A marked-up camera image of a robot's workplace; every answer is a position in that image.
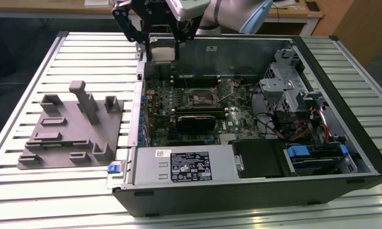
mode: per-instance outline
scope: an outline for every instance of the power supply label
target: power supply label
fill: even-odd
[[[172,182],[212,180],[208,152],[171,153]]]

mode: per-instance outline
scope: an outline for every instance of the metal table surface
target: metal table surface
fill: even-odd
[[[339,42],[327,37],[303,39],[382,152],[380,87]],[[382,184],[323,205],[133,218],[106,189],[106,167],[18,170],[42,95],[76,99],[68,93],[70,80],[85,80],[94,99],[105,95],[124,99],[116,157],[125,158],[134,54],[134,44],[121,33],[70,32],[56,38],[0,134],[0,228],[382,228]],[[308,73],[306,77],[316,88]]]

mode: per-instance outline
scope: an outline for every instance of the blue latch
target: blue latch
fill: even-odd
[[[294,156],[308,156],[310,152],[307,146],[291,146],[287,149],[288,157]]]
[[[344,145],[339,145],[339,149],[340,149],[343,155],[346,155],[348,153],[348,149],[346,148]]]
[[[109,165],[108,166],[108,174],[120,173],[120,165]]]

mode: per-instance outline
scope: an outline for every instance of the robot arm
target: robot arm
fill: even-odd
[[[209,0],[129,0],[114,4],[112,15],[130,42],[149,48],[148,34],[153,27],[168,25],[176,43],[192,40]],[[137,31],[128,18],[133,10],[142,20]]]
[[[271,5],[272,0],[128,0],[114,4],[112,15],[126,39],[144,45],[149,61],[149,33],[154,26],[168,25],[177,49],[179,43],[193,39],[197,29],[201,31],[221,25],[240,33],[255,33]],[[132,25],[129,10],[142,20],[141,31]]]

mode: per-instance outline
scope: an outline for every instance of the desk leg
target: desk leg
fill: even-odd
[[[307,23],[304,24],[303,29],[300,30],[300,36],[311,36],[318,21],[319,18],[308,18]]]

